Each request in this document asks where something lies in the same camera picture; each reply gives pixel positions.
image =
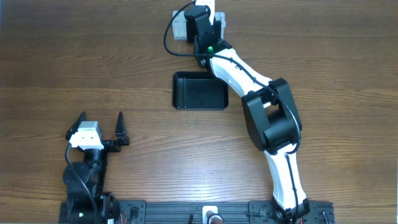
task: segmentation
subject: wooden tabletop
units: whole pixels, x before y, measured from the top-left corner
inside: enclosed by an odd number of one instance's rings
[[[58,221],[65,133],[82,111],[105,138],[124,113],[131,144],[109,155],[106,174],[117,198],[271,199],[237,94],[224,111],[172,106],[173,74],[200,70],[162,45],[187,2],[3,0],[0,222]],[[398,1],[217,0],[216,10],[239,56],[292,88],[307,197],[333,202],[337,223],[395,223]],[[174,50],[192,51],[169,37]]]

